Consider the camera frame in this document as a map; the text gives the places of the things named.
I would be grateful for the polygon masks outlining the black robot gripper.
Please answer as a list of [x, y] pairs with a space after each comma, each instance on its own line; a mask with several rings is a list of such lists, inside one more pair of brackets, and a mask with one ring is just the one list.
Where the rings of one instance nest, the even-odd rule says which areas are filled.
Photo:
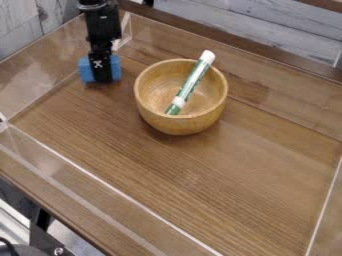
[[77, 8], [84, 13], [88, 53], [92, 74], [96, 82], [110, 82], [112, 41], [121, 38], [117, 0], [77, 0]]

